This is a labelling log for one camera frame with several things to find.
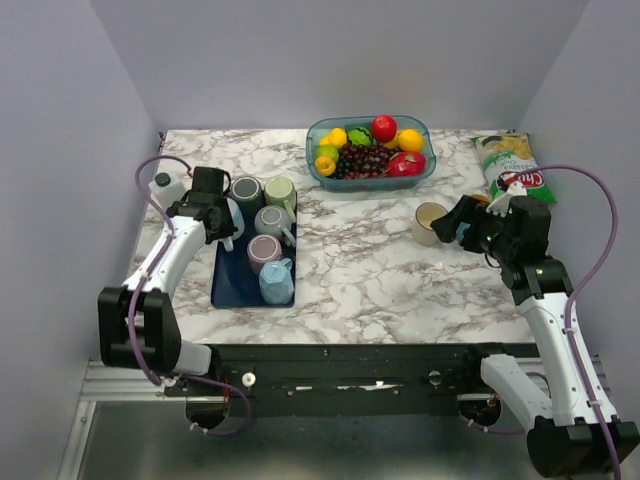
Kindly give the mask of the cream mug black handle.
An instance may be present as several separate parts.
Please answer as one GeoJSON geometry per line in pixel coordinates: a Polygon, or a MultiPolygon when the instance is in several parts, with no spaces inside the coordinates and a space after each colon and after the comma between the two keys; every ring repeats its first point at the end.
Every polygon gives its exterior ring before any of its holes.
{"type": "Polygon", "coordinates": [[[438,236],[431,227],[431,223],[444,217],[448,211],[435,202],[420,204],[415,211],[411,224],[412,239],[419,245],[432,246],[439,242],[438,236]]]}

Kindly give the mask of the white and blue mug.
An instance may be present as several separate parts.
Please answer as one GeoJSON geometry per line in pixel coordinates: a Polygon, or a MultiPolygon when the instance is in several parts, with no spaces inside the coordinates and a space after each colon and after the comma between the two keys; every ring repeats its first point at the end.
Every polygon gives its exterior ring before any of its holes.
{"type": "Polygon", "coordinates": [[[244,234],[245,232],[245,222],[242,212],[232,198],[227,199],[227,203],[229,206],[231,219],[233,226],[235,227],[235,231],[230,237],[225,237],[221,240],[222,245],[226,252],[231,252],[234,250],[235,242],[244,234]]]}

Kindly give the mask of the dark grey mug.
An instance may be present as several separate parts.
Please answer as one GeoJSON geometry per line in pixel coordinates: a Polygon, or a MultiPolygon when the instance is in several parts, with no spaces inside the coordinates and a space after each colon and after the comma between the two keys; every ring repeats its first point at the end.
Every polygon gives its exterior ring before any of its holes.
{"type": "Polygon", "coordinates": [[[246,216],[255,215],[266,205],[262,184],[250,175],[240,176],[233,181],[230,196],[246,216]]]}

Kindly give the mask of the iridescent blue mug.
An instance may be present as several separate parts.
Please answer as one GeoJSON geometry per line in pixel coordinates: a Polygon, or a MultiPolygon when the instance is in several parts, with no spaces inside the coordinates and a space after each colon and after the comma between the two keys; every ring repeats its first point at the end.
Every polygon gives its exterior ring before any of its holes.
{"type": "Polygon", "coordinates": [[[456,239],[459,243],[461,243],[467,233],[467,230],[470,228],[470,224],[467,222],[461,222],[456,229],[456,239]]]}

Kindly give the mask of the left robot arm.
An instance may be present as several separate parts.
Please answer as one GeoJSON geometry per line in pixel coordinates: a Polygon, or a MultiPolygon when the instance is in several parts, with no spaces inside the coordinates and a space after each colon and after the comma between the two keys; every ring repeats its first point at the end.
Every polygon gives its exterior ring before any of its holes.
{"type": "Polygon", "coordinates": [[[155,385],[164,375],[187,375],[197,393],[209,395],[222,380],[214,349],[182,338],[172,298],[203,246],[218,241],[233,245],[237,227],[227,200],[231,177],[222,169],[197,167],[191,188],[163,208],[141,183],[140,173],[135,173],[136,186],[159,210],[164,228],[134,273],[98,296],[101,360],[112,367],[139,369],[155,385]]]}

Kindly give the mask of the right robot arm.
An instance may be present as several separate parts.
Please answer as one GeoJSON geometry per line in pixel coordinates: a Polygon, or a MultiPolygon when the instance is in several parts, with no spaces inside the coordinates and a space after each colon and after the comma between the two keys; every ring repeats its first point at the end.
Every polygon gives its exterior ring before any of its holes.
{"type": "Polygon", "coordinates": [[[547,253],[551,213],[537,198],[488,204],[464,195],[431,224],[443,243],[493,258],[516,309],[529,325],[549,388],[542,390],[506,353],[464,362],[469,390],[490,387],[526,434],[527,451],[545,478],[611,473],[638,446],[639,430],[620,420],[589,358],[565,266],[547,253]]]}

